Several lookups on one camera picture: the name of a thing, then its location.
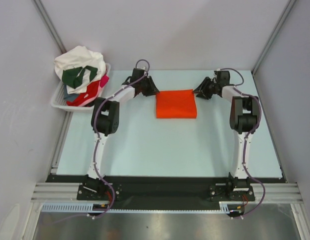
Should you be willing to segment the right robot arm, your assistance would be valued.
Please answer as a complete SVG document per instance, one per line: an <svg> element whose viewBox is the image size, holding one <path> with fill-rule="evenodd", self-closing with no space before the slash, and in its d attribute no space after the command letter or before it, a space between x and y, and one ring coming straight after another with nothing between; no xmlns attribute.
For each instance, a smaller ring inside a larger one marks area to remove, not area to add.
<svg viewBox="0 0 310 240"><path fill-rule="evenodd" d="M249 153L253 134L260 126L262 107L257 96L238 89L244 84L242 74L233 68L214 71L214 77L205 77L192 92L197 98L209 100L214 95L230 103L229 125L234 132L234 160L230 175L234 179L247 179Z"/></svg>

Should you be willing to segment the orange t shirt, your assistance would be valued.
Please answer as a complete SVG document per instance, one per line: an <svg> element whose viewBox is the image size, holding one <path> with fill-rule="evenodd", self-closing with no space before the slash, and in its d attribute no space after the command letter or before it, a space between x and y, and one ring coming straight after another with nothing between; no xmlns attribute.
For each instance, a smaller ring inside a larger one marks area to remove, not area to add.
<svg viewBox="0 0 310 240"><path fill-rule="evenodd" d="M196 119L197 106L192 89L166 90L156 94L158 119Z"/></svg>

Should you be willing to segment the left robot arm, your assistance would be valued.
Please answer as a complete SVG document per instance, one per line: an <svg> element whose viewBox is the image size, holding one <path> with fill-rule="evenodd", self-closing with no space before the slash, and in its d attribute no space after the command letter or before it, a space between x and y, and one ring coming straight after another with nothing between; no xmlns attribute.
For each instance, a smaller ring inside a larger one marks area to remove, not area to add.
<svg viewBox="0 0 310 240"><path fill-rule="evenodd" d="M119 128L120 106L139 94L149 97L159 92L149 71L135 67L118 90L106 98L99 97L95 100L91 118L95 146L87 172L88 177L101 179L105 175L101 170L104 148L109 136Z"/></svg>

